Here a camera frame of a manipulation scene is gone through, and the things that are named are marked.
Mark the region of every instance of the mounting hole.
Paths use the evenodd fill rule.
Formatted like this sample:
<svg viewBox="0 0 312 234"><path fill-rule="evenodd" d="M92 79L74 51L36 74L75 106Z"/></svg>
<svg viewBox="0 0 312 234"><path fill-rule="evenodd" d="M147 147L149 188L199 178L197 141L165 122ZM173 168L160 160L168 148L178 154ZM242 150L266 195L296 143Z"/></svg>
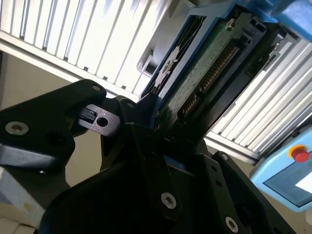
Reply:
<svg viewBox="0 0 312 234"><path fill-rule="evenodd" d="M238 233L238 225L231 217L225 217L225 224L232 231L232 233Z"/></svg>
<svg viewBox="0 0 312 234"><path fill-rule="evenodd" d="M220 181L216 180L215 183L217 184L217 186L222 187L222 184Z"/></svg>
<svg viewBox="0 0 312 234"><path fill-rule="evenodd" d="M28 133L29 128L28 128L27 124L25 124L25 123L14 121L14 122L9 122L5 126L5 130L9 134L22 136L22 135L25 135L26 133Z"/></svg>
<svg viewBox="0 0 312 234"><path fill-rule="evenodd" d="M299 131L294 131L293 133L292 133L292 137L293 138L295 138L295 137L297 137L297 136L299 136L300 135L300 132Z"/></svg>
<svg viewBox="0 0 312 234"><path fill-rule="evenodd" d="M97 119L97 124L100 127L106 127L108 125L108 121L106 118L101 117Z"/></svg>
<svg viewBox="0 0 312 234"><path fill-rule="evenodd" d="M127 102L127 105L130 106L131 108L134 108L134 105L130 102Z"/></svg>
<svg viewBox="0 0 312 234"><path fill-rule="evenodd" d="M56 147L64 146L66 144L66 138L61 133L57 132L48 133L47 135L45 135L45 139L51 145Z"/></svg>
<svg viewBox="0 0 312 234"><path fill-rule="evenodd" d="M96 86L96 85L93 85L92 88L93 88L94 90L96 90L96 91L100 91L100 90L101 90L101 88L98 87L98 86Z"/></svg>

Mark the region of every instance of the black plastic component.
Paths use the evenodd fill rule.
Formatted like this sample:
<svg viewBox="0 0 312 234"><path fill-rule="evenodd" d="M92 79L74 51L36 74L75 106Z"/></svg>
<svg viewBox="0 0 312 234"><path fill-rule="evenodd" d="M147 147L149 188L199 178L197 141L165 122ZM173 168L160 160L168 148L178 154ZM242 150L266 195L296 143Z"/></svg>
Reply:
<svg viewBox="0 0 312 234"><path fill-rule="evenodd" d="M176 140L187 139L197 145L268 62L270 52L285 36L286 32L278 25L259 30L249 24L240 39L236 40L239 51L206 94L200 97L192 113L178 118L170 135Z"/></svg>
<svg viewBox="0 0 312 234"><path fill-rule="evenodd" d="M101 103L105 97L104 88L84 79L2 110L0 165L43 171L65 167L75 149L70 123L85 106ZM22 136L6 132L6 124L12 121L25 123L29 131Z"/></svg>

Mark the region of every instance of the metal slat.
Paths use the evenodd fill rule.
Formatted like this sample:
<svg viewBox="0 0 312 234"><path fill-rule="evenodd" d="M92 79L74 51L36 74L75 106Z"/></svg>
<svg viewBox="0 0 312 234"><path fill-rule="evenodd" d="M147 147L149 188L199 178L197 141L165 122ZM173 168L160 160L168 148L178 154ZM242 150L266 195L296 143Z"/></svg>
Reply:
<svg viewBox="0 0 312 234"><path fill-rule="evenodd" d="M49 35L47 52L55 55L58 48L60 35L62 33L63 24L68 10L68 0L61 0L57 2L54 18L52 21L51 33Z"/></svg>
<svg viewBox="0 0 312 234"><path fill-rule="evenodd" d="M310 86L309 83L312 77L311 71L307 73L307 70L310 69L310 64L305 64L305 66L301 67L294 76L291 76L291 79L285 79L287 84L277 89L279 92L268 98L262 110L249 124L249 129L246 129L237 138L237 141L241 140L240 145L248 145L253 148L252 145L255 145L257 142L254 139L255 136L260 135L268 126L272 128L273 126L269 124L271 121L286 115L292 108L296 107L300 100L309 94L309 91L312 89L309 90L306 87Z"/></svg>
<svg viewBox="0 0 312 234"><path fill-rule="evenodd" d="M98 67L100 66L100 62L102 60L102 56L106 51L107 42L109 41L112 32L115 28L116 22L119 18L120 12L122 10L124 4L124 0L107 0L104 8L105 15L99 21L98 26L103 30L98 30L98 37L95 38L95 46L97 48L93 53L93 63L89 64L89 72L91 74L96 74Z"/></svg>
<svg viewBox="0 0 312 234"><path fill-rule="evenodd" d="M75 16L78 10L79 1L69 1L69 6L66 14L66 20L64 23L63 30L61 32L61 37L58 44L57 57L64 59L66 47L69 42L70 33L74 26Z"/></svg>
<svg viewBox="0 0 312 234"><path fill-rule="evenodd" d="M140 21L138 22L138 24L136 26L136 30L135 30L135 33L133 35L133 38L132 38L129 46L125 50L125 55L124 55L124 57L120 57L120 67L117 69L115 84L119 87L125 87L125 89L127 89L127 90L133 90L133 87L137 83L141 74L138 71L132 70L132 72L129 71L129 73L127 75L125 75L125 76L121 75L120 76L120 72L121 72L122 68L124 67L125 63L127 63L127 61L129 60L127 58L129 58L129 53L133 47L133 44L135 43L135 41L137 39L137 34L139 33L140 29L142 28L143 22L144 21L146 22L145 17L146 17L146 15L147 15L150 7L151 7L151 4L152 4L151 0L146 2L144 12L142 13Z"/></svg>
<svg viewBox="0 0 312 234"><path fill-rule="evenodd" d="M28 0L28 4L29 10L24 41L33 44L36 37L41 0Z"/></svg>
<svg viewBox="0 0 312 234"><path fill-rule="evenodd" d="M130 37L127 35L127 32L128 26L132 22L129 18L131 5L132 1L125 0L97 71L98 77L107 77L107 80L111 83L114 83L116 79L116 77L114 77L114 72L116 72L116 69L119 66L118 58L120 55L118 53L122 51L125 46L123 40L125 40L126 43Z"/></svg>
<svg viewBox="0 0 312 234"><path fill-rule="evenodd" d="M80 54L83 40L88 29L89 21L94 9L94 0L81 0L82 11L80 15L76 15L77 28L73 32L73 42L70 46L68 62L76 65Z"/></svg>
<svg viewBox="0 0 312 234"><path fill-rule="evenodd" d="M148 84L148 82L150 81L150 77L148 77L147 75L145 75L145 74L142 74L140 77L139 77L139 79L138 79L138 82L137 82L137 84L136 84L136 86L135 86L135 88L134 88L134 91L133 91L133 93L135 94L135 95L140 95L142 92L143 92L143 90L145 89L145 87L146 87L146 85Z"/></svg>
<svg viewBox="0 0 312 234"><path fill-rule="evenodd" d="M140 72L137 70L137 62L140 60L145 48L148 46L148 43L154 34L155 26L161 21L170 3L171 1L164 0L152 1L129 53L127 54L120 73L118 74L116 82L118 86L124 85L126 86L126 90L129 91L132 91L135 88L136 79L134 78L138 78L140 75Z"/></svg>
<svg viewBox="0 0 312 234"><path fill-rule="evenodd" d="M214 135L208 133L217 149L226 142L226 150L242 158L242 147L261 158L312 115L312 44L288 42L280 54L216 123Z"/></svg>
<svg viewBox="0 0 312 234"><path fill-rule="evenodd" d="M0 29L7 33L11 32L13 9L14 9L14 0L3 0L1 9Z"/></svg>
<svg viewBox="0 0 312 234"><path fill-rule="evenodd" d="M33 45L23 42L22 40L0 31L0 50L9 53L21 60L27 61L41 69L48 71L69 82L76 82L80 79L87 78L94 80L102 85L108 92L123 95L135 102L138 96L124 89L121 89L103 79L100 79L76 66L57 58Z"/></svg>
<svg viewBox="0 0 312 234"><path fill-rule="evenodd" d="M150 5L151 1L139 1L134 0L132 2L132 5L130 7L130 11L128 15L125 17L125 22L128 21L128 24L122 25L122 30L120 32L120 35L116 37L119 37L118 39L112 39L111 43L109 45L109 49L107 53L104 55L108 59L109 53L114 50L114 48L119 47L118 53L115 53L114 55L114 66L110 66L110 74L108 75L108 81L114 82L117 86L122 87L124 86L123 80L128 79L131 80L133 83L136 83L137 79L139 78L140 74L137 73L136 76L131 77L123 77L123 79L120 79L119 82L117 82L117 76L120 72L120 69L122 68L125 59L127 57L127 54L129 53L129 50L136 39L136 35L138 30L141 27L142 21L146 16L148 7Z"/></svg>
<svg viewBox="0 0 312 234"><path fill-rule="evenodd" d="M312 76L312 68L309 71L309 76ZM290 105L285 108L283 115L278 116L270 127L266 128L259 138L256 138L250 148L256 152L263 152L267 147L272 144L276 137L288 135L287 132L281 134L279 132L277 135L273 134L274 131L280 131L283 129L283 126L287 126L287 130L297 127L297 125L306 117L306 115L301 116L299 113L306 113L305 110L310 109L310 114L312 110L312 82L308 86L305 86L305 89L302 90L301 95L297 96Z"/></svg>
<svg viewBox="0 0 312 234"><path fill-rule="evenodd" d="M300 58L306 58L308 54L311 51L304 50L302 53L300 53ZM305 85L306 81L302 80L302 70L297 69L297 66L302 66L302 60L296 59L295 64L289 64L287 69L285 69L274 81L271 83L271 85L268 87L268 89L263 93L261 98L255 103L255 106L253 106L249 113L253 114L252 118L250 118L247 123L248 125L243 128L239 135L236 138L235 142L240 145L247 145L249 142L249 139L247 138L247 135L249 134L249 131L254 129L253 134L256 134L261 129L261 125L259 122L266 118L267 120L272 118L272 115L274 113L271 113L272 115L268 115L268 111L275 106L275 112L279 109L277 108L277 102L282 99L285 99L286 95L288 99L291 99L292 93L296 93L295 86L299 86L298 89L300 89L300 86Z"/></svg>
<svg viewBox="0 0 312 234"><path fill-rule="evenodd" d="M290 136L292 130L301 126L305 120L312 116L312 91L304 98L297 108L291 110L289 114L269 132L270 137L265 136L262 141L254 148L254 151L258 151L264 155L272 152L276 148L278 143L285 140Z"/></svg>
<svg viewBox="0 0 312 234"><path fill-rule="evenodd" d="M48 26L48 20L50 15L50 10L52 6L52 0L44 0L41 6L41 12L39 16L39 24L37 30L37 36L35 39L35 46L42 49L45 33Z"/></svg>
<svg viewBox="0 0 312 234"><path fill-rule="evenodd" d="M15 0L12 35L19 38L23 19L24 0Z"/></svg>
<svg viewBox="0 0 312 234"><path fill-rule="evenodd" d="M101 28L101 26L105 24L105 21L102 22L102 19L105 18L104 9L105 7L109 7L106 5L106 3L106 0L98 0L96 3L93 16L90 19L90 26L87 32L87 36L77 64L77 66L81 69L84 67L89 68L89 66L94 62L99 63L99 61L93 59L93 53L98 49L96 47L98 41L102 39L100 37L100 32L104 30Z"/></svg>
<svg viewBox="0 0 312 234"><path fill-rule="evenodd" d="M302 51L303 49L304 46L302 45L296 46L296 50L293 49L291 51L291 54L288 56L291 56L293 54L295 57L297 57L298 55L300 55L300 51ZM252 94L252 96L246 97L246 101L243 102L243 108L235 114L235 117L231 121L231 124L228 124L228 127L222 132L222 136L230 140L238 137L239 133L244 129L246 124L249 123L249 120L254 116L254 113L256 113L257 109L262 106L262 104L259 104L259 102L264 102L267 99L267 95L269 95L267 90L269 89L270 92L273 92L274 83L276 84L278 82L283 82L284 78L280 76L280 74L288 70L287 66L287 63L283 63L278 68L274 69L274 71L268 71L267 75L266 72L262 72L256 78L256 84L250 87L250 89L254 90L254 94Z"/></svg>

